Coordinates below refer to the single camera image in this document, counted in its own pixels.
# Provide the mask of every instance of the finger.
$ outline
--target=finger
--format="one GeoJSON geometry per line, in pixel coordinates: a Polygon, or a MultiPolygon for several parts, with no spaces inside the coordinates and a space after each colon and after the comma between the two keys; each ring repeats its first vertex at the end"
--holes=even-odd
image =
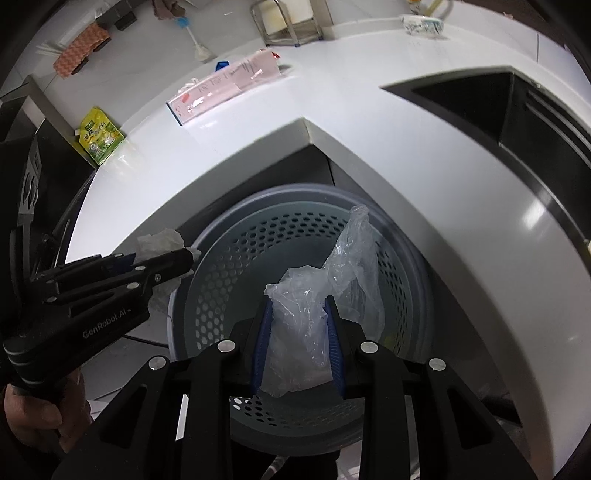
{"type": "Polygon", "coordinates": [[[78,383],[71,376],[68,376],[64,395],[60,402],[60,411],[63,421],[59,431],[63,437],[70,437],[80,418],[86,413],[86,396],[84,391],[84,377],[79,375],[78,383]]]}
{"type": "Polygon", "coordinates": [[[74,448],[76,442],[84,435],[90,424],[92,423],[92,417],[86,413],[86,409],[82,415],[78,417],[74,426],[70,430],[69,436],[62,436],[60,438],[60,446],[64,452],[69,453],[74,448]]]}
{"type": "Polygon", "coordinates": [[[60,411],[53,403],[17,395],[11,385],[4,396],[4,412],[11,429],[53,430],[62,421],[60,411]]]}
{"type": "Polygon", "coordinates": [[[76,370],[74,370],[70,375],[68,375],[68,378],[77,385],[78,383],[80,383],[81,376],[82,374],[80,373],[80,368],[76,368],[76,370]]]}

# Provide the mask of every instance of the screw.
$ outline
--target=screw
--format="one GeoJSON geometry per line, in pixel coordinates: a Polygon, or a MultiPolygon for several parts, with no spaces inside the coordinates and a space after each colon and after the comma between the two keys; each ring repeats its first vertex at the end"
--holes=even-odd
{"type": "Polygon", "coordinates": [[[148,362],[152,370],[160,370],[164,365],[166,365],[166,359],[163,356],[153,356],[148,362]]]}
{"type": "Polygon", "coordinates": [[[375,353],[378,351],[378,345],[373,342],[363,342],[359,345],[359,348],[361,348],[361,351],[364,353],[375,353]]]}
{"type": "Polygon", "coordinates": [[[446,364],[440,358],[431,358],[429,360],[429,366],[437,372],[445,370],[446,364]]]}
{"type": "Polygon", "coordinates": [[[217,345],[217,349],[220,350],[221,352],[224,352],[224,353],[231,352],[235,348],[236,348],[236,344],[234,342],[232,342],[231,340],[222,340],[217,345]]]}

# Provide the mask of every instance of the cloth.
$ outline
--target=cloth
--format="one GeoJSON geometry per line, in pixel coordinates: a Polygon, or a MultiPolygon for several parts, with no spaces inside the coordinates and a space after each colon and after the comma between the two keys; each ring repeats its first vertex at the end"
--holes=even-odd
{"type": "Polygon", "coordinates": [[[185,9],[178,5],[177,0],[152,0],[154,15],[159,20],[170,20],[175,17],[184,17],[185,9]]]}
{"type": "Polygon", "coordinates": [[[57,58],[53,69],[60,77],[69,77],[96,47],[109,38],[109,32],[100,28],[96,22],[91,23],[57,58]]]}
{"type": "MultiPolygon", "coordinates": [[[[149,258],[154,258],[168,252],[173,252],[184,247],[183,237],[180,233],[171,228],[165,228],[160,233],[155,235],[139,236],[136,240],[135,261],[134,264],[143,262],[149,258]]],[[[193,254],[193,260],[197,261],[201,252],[196,248],[187,247],[193,254]]],[[[160,312],[164,315],[168,312],[168,300],[170,294],[180,287],[181,280],[194,274],[193,270],[189,270],[185,275],[177,278],[172,278],[164,283],[155,285],[152,290],[152,297],[148,302],[148,311],[150,316],[155,312],[160,312]]]]}

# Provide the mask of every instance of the snack package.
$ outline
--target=snack package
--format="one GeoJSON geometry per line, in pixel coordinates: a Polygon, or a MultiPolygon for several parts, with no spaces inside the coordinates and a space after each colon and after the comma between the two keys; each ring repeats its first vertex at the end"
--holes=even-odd
{"type": "Polygon", "coordinates": [[[125,137],[103,110],[93,107],[80,124],[80,145],[101,165],[125,137]]]}
{"type": "Polygon", "coordinates": [[[179,124],[184,125],[220,103],[280,76],[276,55],[271,50],[261,50],[201,81],[185,85],[167,105],[179,124]]]}

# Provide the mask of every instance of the blue gripper pad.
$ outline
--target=blue gripper pad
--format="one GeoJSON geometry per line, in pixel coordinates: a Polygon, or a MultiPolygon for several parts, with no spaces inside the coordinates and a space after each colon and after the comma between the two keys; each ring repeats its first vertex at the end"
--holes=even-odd
{"type": "Polygon", "coordinates": [[[330,369],[333,374],[333,383],[341,397],[345,396],[345,362],[343,352],[340,349],[339,337],[336,333],[335,320],[332,316],[329,303],[324,303],[324,311],[327,314],[326,327],[329,336],[330,369]]]}
{"type": "Polygon", "coordinates": [[[271,300],[267,300],[265,311],[262,315],[259,335],[256,340],[256,347],[252,356],[252,377],[251,393],[256,395],[261,388],[262,373],[265,371],[265,360],[267,360],[267,349],[269,348],[269,338],[271,337],[271,324],[273,323],[273,308],[271,300]]]}

